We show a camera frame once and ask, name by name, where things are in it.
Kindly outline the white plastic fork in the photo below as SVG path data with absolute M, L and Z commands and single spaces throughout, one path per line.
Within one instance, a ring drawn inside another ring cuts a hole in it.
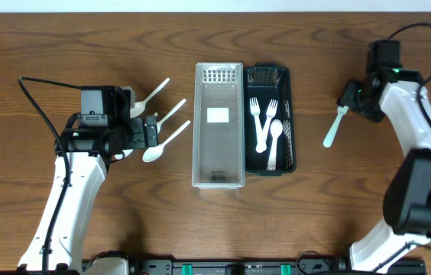
M 263 137 L 265 141 L 267 140 L 268 132 L 271 126 L 271 121 L 277 113 L 277 106 L 278 106 L 278 101 L 276 99 L 270 100 L 266 110 L 266 119 L 264 122 L 264 126 L 262 128 Z
M 263 130 L 261 127 L 261 120 L 260 120 L 260 106 L 258 103 L 258 99 L 256 97 L 252 97 L 249 99 L 250 103 L 250 112 L 254 117 L 254 126 L 255 126 L 255 133 L 256 133 L 256 152 L 257 153 L 263 153 L 267 149 L 266 141 L 264 139 Z

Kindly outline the white plastic spoon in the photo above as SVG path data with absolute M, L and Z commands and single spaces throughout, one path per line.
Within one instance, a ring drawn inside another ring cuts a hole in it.
M 145 163 L 150 163 L 158 158 L 160 158 L 164 152 L 164 148 L 168 145 L 176 136 L 178 136 L 182 131 L 184 131 L 189 125 L 191 121 L 185 121 L 181 126 L 178 127 L 164 142 L 158 144 L 155 147 L 149 147 L 142 156 L 142 161 Z
M 146 109 L 147 103 L 156 96 L 156 94 L 159 93 L 165 87 L 166 84 L 168 84 L 170 81 L 170 78 L 166 78 L 161 84 L 159 84 L 150 95 L 148 95 L 144 100 L 140 102 L 136 102 L 131 108 L 130 108 L 130 118 L 135 118 L 141 115 L 144 110 Z
M 133 150 L 146 149 L 147 146 L 147 135 L 146 135 L 146 117 L 143 118 L 132 118 L 130 120 L 131 129 L 133 131 L 133 138 L 131 143 L 126 149 L 120 154 L 115 155 L 116 160 L 122 160 L 126 158 Z
M 283 132 L 283 124 L 280 120 L 274 119 L 271 122 L 270 133 L 271 133 L 271 149 L 267 162 L 267 170 L 276 170 L 277 164 L 277 140 Z
M 157 133 L 160 133 L 160 130 L 161 130 L 161 127 L 162 127 L 162 124 L 170 117 L 170 116 L 172 116 L 175 112 L 177 112 L 183 105 L 184 105 L 184 103 L 186 102 L 186 99 L 182 99 L 180 102 L 178 102 L 174 107 L 172 107 L 172 109 L 171 110 L 169 110 L 169 112 L 164 116 L 164 117 L 162 117 L 162 119 L 161 120 L 159 120 L 158 122 L 157 122 Z

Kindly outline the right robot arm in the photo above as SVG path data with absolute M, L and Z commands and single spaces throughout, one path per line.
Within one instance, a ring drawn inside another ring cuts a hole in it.
M 386 273 L 409 251 L 431 242 L 431 104 L 423 77 L 400 63 L 400 43 L 369 45 L 364 81 L 347 82 L 340 106 L 372 122 L 388 118 L 404 160 L 383 200 L 383 217 L 349 249 L 352 270 Z

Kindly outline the black plastic basket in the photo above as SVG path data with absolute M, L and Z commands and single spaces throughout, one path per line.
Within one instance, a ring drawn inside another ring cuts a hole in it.
M 266 110 L 270 100 L 278 101 L 277 113 L 273 117 L 283 124 L 283 132 L 277 140 L 276 170 L 267 170 L 271 149 L 271 133 L 268 132 L 263 153 L 257 153 L 254 117 L 250 112 L 249 99 L 256 97 L 260 106 L 260 120 L 263 128 Z M 257 63 L 244 69 L 243 99 L 245 107 L 245 169 L 260 176 L 280 176 L 292 173 L 297 168 L 295 134 L 293 126 L 292 92 L 290 71 L 273 63 Z

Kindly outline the pale green plastic fork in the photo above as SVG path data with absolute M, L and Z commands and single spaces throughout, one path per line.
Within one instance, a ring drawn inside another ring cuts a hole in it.
M 330 129 L 328 130 L 326 136 L 323 139 L 322 145 L 326 148 L 332 146 L 332 143 L 335 139 L 335 135 L 339 128 L 342 117 L 348 112 L 348 106 L 339 106 L 337 108 L 337 116 L 335 117 L 334 122 L 332 123 Z

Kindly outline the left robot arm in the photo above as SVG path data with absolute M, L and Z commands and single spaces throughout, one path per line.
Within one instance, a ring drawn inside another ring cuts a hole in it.
M 109 167 L 133 150 L 157 145 L 154 119 L 142 119 L 129 86 L 81 86 L 81 109 L 53 130 L 55 173 L 33 240 L 19 260 L 25 273 L 83 273 L 92 207 Z

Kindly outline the clear plastic basket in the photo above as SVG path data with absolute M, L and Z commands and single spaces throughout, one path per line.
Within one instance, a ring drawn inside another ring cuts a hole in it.
M 192 186 L 238 189 L 245 184 L 243 65 L 197 63 Z

